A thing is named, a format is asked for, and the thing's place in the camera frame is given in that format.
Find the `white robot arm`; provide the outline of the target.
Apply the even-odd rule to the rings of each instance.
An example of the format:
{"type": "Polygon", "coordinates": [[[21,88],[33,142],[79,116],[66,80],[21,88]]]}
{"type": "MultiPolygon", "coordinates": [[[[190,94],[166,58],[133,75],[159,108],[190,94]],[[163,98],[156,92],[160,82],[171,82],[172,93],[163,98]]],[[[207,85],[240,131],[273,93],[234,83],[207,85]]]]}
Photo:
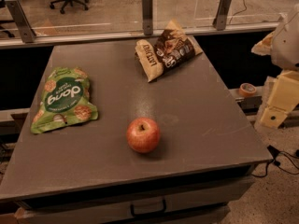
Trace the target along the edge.
{"type": "Polygon", "coordinates": [[[262,125],[277,128],[299,105],[299,4],[251,52],[269,55],[281,68],[260,119],[262,125]]]}

